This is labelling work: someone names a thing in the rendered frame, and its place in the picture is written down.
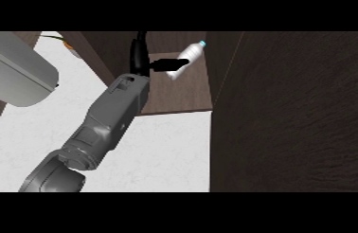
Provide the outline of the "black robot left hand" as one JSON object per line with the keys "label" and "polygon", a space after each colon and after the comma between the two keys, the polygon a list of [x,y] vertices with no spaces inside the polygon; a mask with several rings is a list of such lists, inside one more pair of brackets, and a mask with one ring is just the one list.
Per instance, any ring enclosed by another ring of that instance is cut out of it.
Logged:
{"label": "black robot left hand", "polygon": [[130,46],[130,73],[139,76],[150,76],[150,70],[155,72],[178,71],[188,63],[188,59],[160,59],[150,61],[148,48],[145,41],[147,32],[138,33],[138,38]]}

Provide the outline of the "white water bottle blue cap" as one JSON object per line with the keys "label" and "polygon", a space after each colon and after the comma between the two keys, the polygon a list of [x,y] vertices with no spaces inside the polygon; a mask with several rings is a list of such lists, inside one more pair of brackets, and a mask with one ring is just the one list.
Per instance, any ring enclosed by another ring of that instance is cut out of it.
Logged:
{"label": "white water bottle blue cap", "polygon": [[178,60],[186,60],[188,63],[184,64],[178,70],[175,71],[167,71],[166,74],[169,78],[175,81],[188,67],[194,64],[200,56],[203,55],[203,50],[206,47],[207,43],[204,41],[200,41],[198,43],[191,44],[186,49],[181,52],[178,56]]}

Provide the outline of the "dark wooden cabinet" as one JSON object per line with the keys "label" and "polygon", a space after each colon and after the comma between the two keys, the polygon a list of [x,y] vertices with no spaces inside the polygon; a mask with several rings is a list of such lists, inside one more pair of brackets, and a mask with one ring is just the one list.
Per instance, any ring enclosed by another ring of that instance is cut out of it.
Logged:
{"label": "dark wooden cabinet", "polygon": [[[64,31],[98,79],[110,84],[130,71],[130,44],[135,31]],[[145,115],[210,111],[235,56],[238,31],[150,31],[145,35],[150,59],[175,58],[189,44],[203,41],[204,52],[178,79],[161,72],[151,74]]]}

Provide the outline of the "dark wooden cabinet door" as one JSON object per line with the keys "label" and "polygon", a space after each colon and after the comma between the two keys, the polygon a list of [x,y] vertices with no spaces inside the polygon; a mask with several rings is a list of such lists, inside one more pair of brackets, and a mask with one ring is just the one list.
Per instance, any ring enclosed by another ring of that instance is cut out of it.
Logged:
{"label": "dark wooden cabinet door", "polygon": [[212,113],[213,191],[358,191],[358,32],[246,32]]}

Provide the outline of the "orange vegetable with green leaves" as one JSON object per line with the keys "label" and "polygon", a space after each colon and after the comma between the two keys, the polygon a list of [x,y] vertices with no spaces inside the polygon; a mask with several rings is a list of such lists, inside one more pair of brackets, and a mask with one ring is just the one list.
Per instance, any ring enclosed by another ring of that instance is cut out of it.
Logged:
{"label": "orange vegetable with green leaves", "polygon": [[64,46],[67,48],[67,50],[70,51],[70,53],[74,55],[76,58],[81,59],[80,54],[77,53],[74,47],[70,45],[68,41],[64,39],[64,37],[59,36],[53,36],[53,35],[39,35],[40,37],[44,38],[50,38],[50,39],[56,39],[64,43]]}

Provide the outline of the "pale grey rounded appliance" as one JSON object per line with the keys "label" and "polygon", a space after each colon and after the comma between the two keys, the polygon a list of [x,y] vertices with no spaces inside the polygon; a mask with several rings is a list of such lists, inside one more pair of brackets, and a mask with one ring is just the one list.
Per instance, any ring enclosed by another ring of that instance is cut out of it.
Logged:
{"label": "pale grey rounded appliance", "polygon": [[30,107],[47,98],[58,83],[55,66],[10,31],[0,31],[0,100]]}

